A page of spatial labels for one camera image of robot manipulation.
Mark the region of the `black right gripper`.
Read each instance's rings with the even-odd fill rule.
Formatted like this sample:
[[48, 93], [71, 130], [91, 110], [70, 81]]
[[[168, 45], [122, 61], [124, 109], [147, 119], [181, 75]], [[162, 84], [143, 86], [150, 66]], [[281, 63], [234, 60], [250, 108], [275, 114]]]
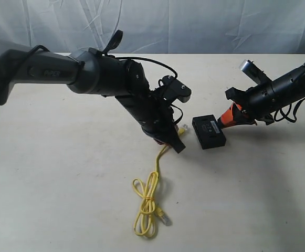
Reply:
[[271, 84], [272, 82], [263, 83], [246, 91], [234, 87], [226, 90], [227, 100], [234, 103], [218, 118], [218, 126], [224, 129], [237, 125], [253, 125], [255, 120], [266, 125], [274, 123], [271, 115], [274, 91]]

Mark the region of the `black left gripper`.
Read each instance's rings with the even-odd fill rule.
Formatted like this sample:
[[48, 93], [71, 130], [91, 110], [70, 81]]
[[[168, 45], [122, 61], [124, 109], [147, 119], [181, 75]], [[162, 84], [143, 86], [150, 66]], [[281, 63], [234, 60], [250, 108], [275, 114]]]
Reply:
[[162, 95], [163, 89], [155, 89], [149, 93], [147, 105], [148, 115], [141, 125], [143, 132], [160, 144], [166, 144], [181, 153], [185, 144], [181, 140], [183, 131], [178, 131], [173, 118], [171, 103]]

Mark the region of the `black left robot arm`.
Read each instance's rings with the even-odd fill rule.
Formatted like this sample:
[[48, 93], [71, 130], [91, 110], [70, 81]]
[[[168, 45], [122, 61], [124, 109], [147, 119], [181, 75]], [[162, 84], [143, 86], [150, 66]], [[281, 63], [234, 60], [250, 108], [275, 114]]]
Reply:
[[142, 58], [109, 54], [122, 36], [118, 30], [105, 49], [80, 49], [67, 56], [43, 45], [29, 47], [0, 39], [0, 106], [18, 83], [63, 84], [77, 94], [116, 98], [146, 135], [176, 152], [183, 151], [173, 102], [187, 102], [191, 90], [178, 81], [177, 73], [161, 78], [151, 90]]

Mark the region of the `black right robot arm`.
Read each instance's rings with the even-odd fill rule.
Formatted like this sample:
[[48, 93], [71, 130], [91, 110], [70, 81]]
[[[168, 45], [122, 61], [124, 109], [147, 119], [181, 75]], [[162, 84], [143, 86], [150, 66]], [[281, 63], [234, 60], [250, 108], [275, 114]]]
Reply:
[[234, 87], [225, 91], [226, 98], [233, 103], [218, 118], [220, 128], [253, 125], [257, 121], [266, 125], [297, 121], [296, 113], [305, 101], [305, 63], [275, 80], [250, 60], [245, 60], [240, 70], [257, 85], [245, 91]]

